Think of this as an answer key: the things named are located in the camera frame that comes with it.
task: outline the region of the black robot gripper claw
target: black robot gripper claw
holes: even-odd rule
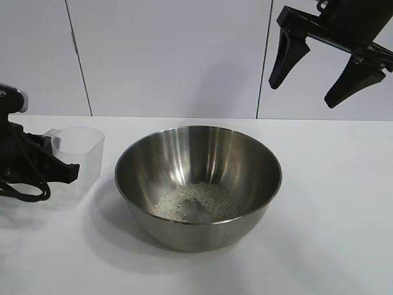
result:
[[[277,23],[281,27],[278,54],[269,83],[277,89],[290,70],[310,51],[311,37],[351,54],[343,73],[325,96],[334,108],[356,92],[381,82],[383,69],[393,72],[393,52],[373,42],[393,17],[393,1],[325,0],[320,16],[285,6]]]

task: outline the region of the panel seam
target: panel seam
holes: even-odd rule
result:
[[[64,2],[65,2],[65,4],[66,4],[66,9],[67,9],[67,15],[68,15],[69,26],[70,26],[70,28],[71,28],[72,42],[74,43],[74,49],[75,49],[75,53],[76,53],[76,56],[77,56],[77,59],[78,59],[80,75],[82,76],[82,82],[83,82],[84,88],[85,88],[85,93],[86,93],[88,108],[89,108],[89,111],[90,111],[90,115],[93,116],[93,111],[91,110],[90,98],[89,98],[89,96],[88,96],[88,91],[87,91],[87,85],[86,85],[85,75],[84,75],[84,71],[83,71],[83,68],[82,68],[82,63],[80,62],[80,56],[79,56],[78,46],[77,46],[77,44],[76,44],[76,37],[75,37],[74,27],[72,26],[71,14],[69,13],[69,7],[68,7],[67,0],[64,0]]]

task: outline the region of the white rice grain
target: white rice grain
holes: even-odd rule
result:
[[[178,187],[158,200],[153,214],[174,221],[186,221],[187,214],[182,211],[186,200],[199,203],[206,209],[209,222],[235,218],[239,214],[237,205],[225,189],[207,183]]]

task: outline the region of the white wall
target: white wall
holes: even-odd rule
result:
[[[0,44],[0,83],[29,95],[28,114],[90,115],[64,1],[1,1]]]
[[[280,88],[270,88],[268,79],[279,41],[276,19],[284,5],[319,15],[315,1],[274,0],[259,118],[393,120],[391,73],[387,74],[382,83],[366,88],[336,108],[329,109],[324,102],[325,94],[344,70],[349,54],[311,38],[307,39],[311,52],[289,73]],[[393,21],[385,27],[376,42],[393,49]]]
[[[255,118],[270,1],[68,3],[94,115]]]

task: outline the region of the rice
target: rice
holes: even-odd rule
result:
[[[239,209],[222,187],[198,183],[178,187],[161,197],[153,214],[174,221],[206,223],[235,218]]]

